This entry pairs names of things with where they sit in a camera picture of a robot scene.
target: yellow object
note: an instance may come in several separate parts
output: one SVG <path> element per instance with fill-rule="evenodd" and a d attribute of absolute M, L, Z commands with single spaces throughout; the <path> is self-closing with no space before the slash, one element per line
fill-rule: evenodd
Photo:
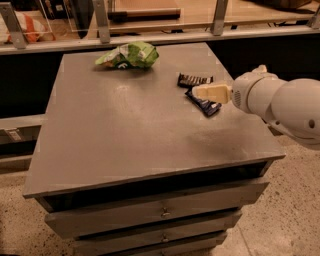
<path fill-rule="evenodd" d="M 202 100 L 210 100 L 217 103 L 226 104 L 231 99 L 231 92 L 225 82 L 214 82 L 203 84 L 192 88 L 194 97 Z"/>

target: drawer handle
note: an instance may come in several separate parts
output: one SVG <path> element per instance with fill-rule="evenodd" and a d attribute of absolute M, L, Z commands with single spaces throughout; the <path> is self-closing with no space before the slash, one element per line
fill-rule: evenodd
<path fill-rule="evenodd" d="M 163 208 L 163 213 L 161 214 L 161 218 L 166 218 L 169 215 L 171 215 L 171 213 L 168 212 L 168 209 L 167 208 Z"/>
<path fill-rule="evenodd" d="M 162 235 L 162 240 L 161 240 L 161 242 L 162 243 L 168 243 L 170 240 L 169 240 L 169 238 L 166 236 L 166 234 L 163 234 Z"/>

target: table top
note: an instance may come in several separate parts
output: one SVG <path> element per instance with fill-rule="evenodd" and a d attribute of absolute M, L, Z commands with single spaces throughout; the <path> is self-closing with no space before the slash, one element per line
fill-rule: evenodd
<path fill-rule="evenodd" d="M 66 54 L 25 184 L 41 197 L 284 157 L 263 121 L 223 105 L 206 118 L 179 73 L 232 78 L 205 43 L 157 48 L 148 70 L 95 66 Z"/>

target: candy bar wrapper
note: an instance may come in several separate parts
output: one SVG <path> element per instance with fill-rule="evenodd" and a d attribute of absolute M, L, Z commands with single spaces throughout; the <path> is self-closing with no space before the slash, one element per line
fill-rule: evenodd
<path fill-rule="evenodd" d="M 211 84 L 213 83 L 213 76 L 211 77 L 200 77 L 200 76 L 190 76 L 179 74 L 178 86 L 182 88 L 192 88 L 200 84 Z"/>
<path fill-rule="evenodd" d="M 201 111 L 207 117 L 214 115 L 222 106 L 221 103 L 216 103 L 209 100 L 201 100 L 194 97 L 192 94 L 192 89 L 189 89 L 185 94 L 194 104 L 196 104 L 201 109 Z"/>
<path fill-rule="evenodd" d="M 118 46 L 95 61 L 96 65 L 111 68 L 149 68 L 158 59 L 156 47 L 145 42 Z"/>

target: glass panel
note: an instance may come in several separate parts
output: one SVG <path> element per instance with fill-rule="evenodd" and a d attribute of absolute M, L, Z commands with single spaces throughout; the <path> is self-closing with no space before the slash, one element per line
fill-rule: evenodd
<path fill-rule="evenodd" d="M 92 0 L 35 0 L 33 18 L 45 26 L 40 41 L 86 38 L 93 17 Z"/>
<path fill-rule="evenodd" d="M 15 0 L 11 2 L 29 43 L 96 39 L 98 36 L 92 0 Z M 0 45 L 10 41 L 7 31 L 1 17 Z"/>

